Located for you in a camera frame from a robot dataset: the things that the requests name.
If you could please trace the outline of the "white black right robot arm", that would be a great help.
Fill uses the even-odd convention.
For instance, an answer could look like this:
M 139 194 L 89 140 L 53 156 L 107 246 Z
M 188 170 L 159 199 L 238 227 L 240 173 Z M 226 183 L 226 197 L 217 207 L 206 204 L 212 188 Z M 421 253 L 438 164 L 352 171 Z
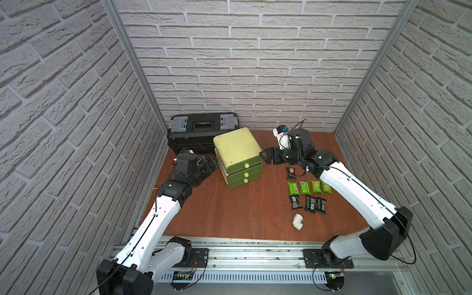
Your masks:
M 299 165 L 330 185 L 365 219 L 368 227 L 347 236 L 334 236 L 323 246 L 328 264 L 339 264 L 351 256 L 370 254 L 381 261 L 393 257 L 409 237 L 413 213 L 405 206 L 384 200 L 356 178 L 327 150 L 316 150 L 305 129 L 288 130 L 280 125 L 273 131 L 279 145 L 260 153 L 266 164 Z

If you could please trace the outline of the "green cookie packet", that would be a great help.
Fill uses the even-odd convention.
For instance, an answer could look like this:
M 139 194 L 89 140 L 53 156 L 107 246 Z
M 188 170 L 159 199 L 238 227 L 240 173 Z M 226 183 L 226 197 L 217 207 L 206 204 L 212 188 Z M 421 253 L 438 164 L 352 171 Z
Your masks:
M 321 181 L 314 181 L 314 180 L 312 180 L 312 181 L 311 181 L 311 185 L 312 185 L 312 193 L 313 193 L 313 194 L 322 193 L 322 192 L 323 192 Z
M 332 189 L 331 189 L 330 185 L 325 183 L 325 182 L 322 182 L 322 192 L 327 193 L 327 194 L 331 194 Z
M 290 192 L 290 195 L 300 195 L 297 183 L 295 182 L 287 182 L 288 189 Z
M 310 183 L 308 181 L 300 181 L 299 185 L 301 194 L 311 194 Z

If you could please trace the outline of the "white plastic pipe elbow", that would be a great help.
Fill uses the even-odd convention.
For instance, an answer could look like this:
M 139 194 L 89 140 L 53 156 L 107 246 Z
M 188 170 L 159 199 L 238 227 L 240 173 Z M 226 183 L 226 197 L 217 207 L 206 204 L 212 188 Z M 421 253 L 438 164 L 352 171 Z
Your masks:
M 292 225 L 295 229 L 297 229 L 298 231 L 300 231 L 303 227 L 303 216 L 300 215 L 300 214 L 295 214 L 294 217 L 293 217 L 293 222 L 292 222 Z

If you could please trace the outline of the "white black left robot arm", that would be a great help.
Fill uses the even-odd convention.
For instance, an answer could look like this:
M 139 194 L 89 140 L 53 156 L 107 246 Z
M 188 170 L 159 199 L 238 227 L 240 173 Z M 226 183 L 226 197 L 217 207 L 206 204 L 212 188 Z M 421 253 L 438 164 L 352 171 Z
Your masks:
M 156 281 L 169 269 L 191 258 L 191 241 L 174 237 L 161 251 L 155 247 L 172 219 L 194 188 L 218 169 L 213 156 L 181 152 L 168 178 L 157 189 L 152 209 L 134 236 L 112 260 L 97 268 L 98 286 L 94 295 L 149 295 Z

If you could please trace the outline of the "yellow-green drawer cabinet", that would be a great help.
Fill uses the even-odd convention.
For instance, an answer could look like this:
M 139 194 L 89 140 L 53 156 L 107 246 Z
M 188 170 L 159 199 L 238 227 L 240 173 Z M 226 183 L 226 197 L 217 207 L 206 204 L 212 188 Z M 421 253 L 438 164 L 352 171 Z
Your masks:
M 244 127 L 213 139 L 220 171 L 228 188 L 236 188 L 261 177 L 262 151 L 251 131 Z

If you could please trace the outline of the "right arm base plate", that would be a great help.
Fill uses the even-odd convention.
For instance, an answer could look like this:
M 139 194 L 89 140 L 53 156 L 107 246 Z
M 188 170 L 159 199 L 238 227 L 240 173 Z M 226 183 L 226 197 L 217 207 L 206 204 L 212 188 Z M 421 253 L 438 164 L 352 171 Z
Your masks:
M 307 269 L 353 269 L 354 263 L 351 258 L 337 258 L 329 250 L 303 249 L 302 254 Z

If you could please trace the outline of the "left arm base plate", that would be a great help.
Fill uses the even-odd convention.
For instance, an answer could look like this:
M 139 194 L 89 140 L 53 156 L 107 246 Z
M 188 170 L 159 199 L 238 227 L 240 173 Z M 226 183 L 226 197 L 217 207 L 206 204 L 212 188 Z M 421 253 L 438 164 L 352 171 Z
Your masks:
M 188 260 L 182 260 L 175 264 L 174 268 L 197 268 L 203 269 L 208 263 L 209 249 L 208 248 L 193 248 Z

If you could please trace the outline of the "black cookie packet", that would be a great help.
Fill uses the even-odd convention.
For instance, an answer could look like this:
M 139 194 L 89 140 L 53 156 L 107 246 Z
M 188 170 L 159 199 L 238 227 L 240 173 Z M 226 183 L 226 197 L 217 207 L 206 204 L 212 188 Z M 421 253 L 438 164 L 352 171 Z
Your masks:
M 311 195 L 306 195 L 305 211 L 316 213 L 317 212 L 317 198 Z
M 291 195 L 290 202 L 293 210 L 302 208 L 302 205 L 299 200 L 299 195 Z
M 316 198 L 316 210 L 322 214 L 326 214 L 326 203 L 327 200 L 323 198 Z
M 297 175 L 296 175 L 295 169 L 293 167 L 288 167 L 287 168 L 287 180 L 288 181 L 297 180 Z

